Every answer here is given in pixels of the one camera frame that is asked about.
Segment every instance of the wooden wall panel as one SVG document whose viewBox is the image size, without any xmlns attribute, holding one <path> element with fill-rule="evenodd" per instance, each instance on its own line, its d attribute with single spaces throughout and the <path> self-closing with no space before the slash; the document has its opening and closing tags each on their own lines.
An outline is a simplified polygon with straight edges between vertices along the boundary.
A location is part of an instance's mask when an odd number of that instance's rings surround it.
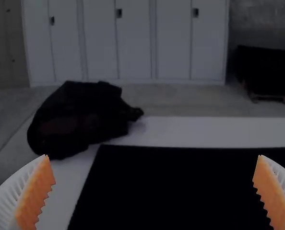
<svg viewBox="0 0 285 230">
<path fill-rule="evenodd" d="M 28 86 L 21 1 L 0 0 L 0 89 Z"/>
</svg>

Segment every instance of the gray wall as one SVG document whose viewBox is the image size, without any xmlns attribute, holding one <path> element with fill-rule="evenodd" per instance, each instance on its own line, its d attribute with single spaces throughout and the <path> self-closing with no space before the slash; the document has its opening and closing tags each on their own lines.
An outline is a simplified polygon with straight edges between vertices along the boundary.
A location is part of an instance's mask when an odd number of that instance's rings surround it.
<svg viewBox="0 0 285 230">
<path fill-rule="evenodd" d="M 28 87 L 20 0 L 0 0 L 0 89 Z"/>
<path fill-rule="evenodd" d="M 230 0 L 230 49 L 285 49 L 285 0 Z"/>
</svg>

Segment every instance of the locker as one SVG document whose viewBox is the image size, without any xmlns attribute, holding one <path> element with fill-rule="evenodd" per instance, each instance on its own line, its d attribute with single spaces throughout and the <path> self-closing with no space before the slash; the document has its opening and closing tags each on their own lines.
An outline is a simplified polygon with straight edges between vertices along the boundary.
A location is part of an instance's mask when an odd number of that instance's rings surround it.
<svg viewBox="0 0 285 230">
<path fill-rule="evenodd" d="M 191 0 L 157 0 L 157 77 L 190 79 Z"/>
<path fill-rule="evenodd" d="M 21 1 L 5 0 L 4 12 L 6 15 L 7 33 L 11 35 L 22 30 Z"/>
<path fill-rule="evenodd" d="M 193 0 L 192 70 L 194 80 L 225 76 L 227 0 Z"/>
<path fill-rule="evenodd" d="M 81 81 L 76 1 L 50 0 L 49 16 L 56 80 Z"/>
<path fill-rule="evenodd" d="M 89 79 L 118 78 L 114 0 L 84 0 Z"/>
<path fill-rule="evenodd" d="M 47 0 L 23 2 L 28 70 L 33 82 L 54 82 Z"/>
<path fill-rule="evenodd" d="M 116 0 L 119 77 L 151 79 L 148 0 Z"/>
</svg>

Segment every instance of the white surface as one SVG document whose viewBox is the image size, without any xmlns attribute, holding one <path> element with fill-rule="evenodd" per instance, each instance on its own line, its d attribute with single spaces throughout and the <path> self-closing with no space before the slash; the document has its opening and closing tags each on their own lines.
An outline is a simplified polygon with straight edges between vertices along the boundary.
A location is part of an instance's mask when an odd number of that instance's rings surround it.
<svg viewBox="0 0 285 230">
<path fill-rule="evenodd" d="M 118 78 L 114 0 L 83 0 L 88 74 Z"/>
<path fill-rule="evenodd" d="M 56 80 L 82 80 L 76 1 L 49 0 L 49 15 Z"/>
<path fill-rule="evenodd" d="M 116 0 L 119 76 L 151 78 L 150 15 L 148 0 Z"/>
<path fill-rule="evenodd" d="M 157 1 L 157 63 L 160 79 L 190 79 L 191 1 Z"/>
<path fill-rule="evenodd" d="M 220 80 L 226 69 L 228 0 L 193 0 L 192 79 Z"/>
<path fill-rule="evenodd" d="M 145 117 L 132 126 L 128 136 L 108 144 L 192 148 L 285 147 L 285 118 Z M 74 157 L 51 162 L 56 185 L 42 208 L 37 230 L 67 229 L 97 149 L 98 145 L 91 146 Z"/>
<path fill-rule="evenodd" d="M 30 81 L 54 82 L 47 0 L 23 0 L 22 16 Z"/>
</svg>

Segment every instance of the concrete floor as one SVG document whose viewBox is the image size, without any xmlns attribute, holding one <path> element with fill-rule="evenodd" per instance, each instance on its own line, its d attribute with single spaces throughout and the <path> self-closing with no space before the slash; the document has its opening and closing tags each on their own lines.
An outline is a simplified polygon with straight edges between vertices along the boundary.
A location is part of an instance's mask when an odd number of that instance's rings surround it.
<svg viewBox="0 0 285 230">
<path fill-rule="evenodd" d="M 0 91 L 0 150 L 57 87 Z M 253 104 L 240 85 L 124 85 L 123 99 L 146 115 L 285 117 L 278 102 Z"/>
</svg>

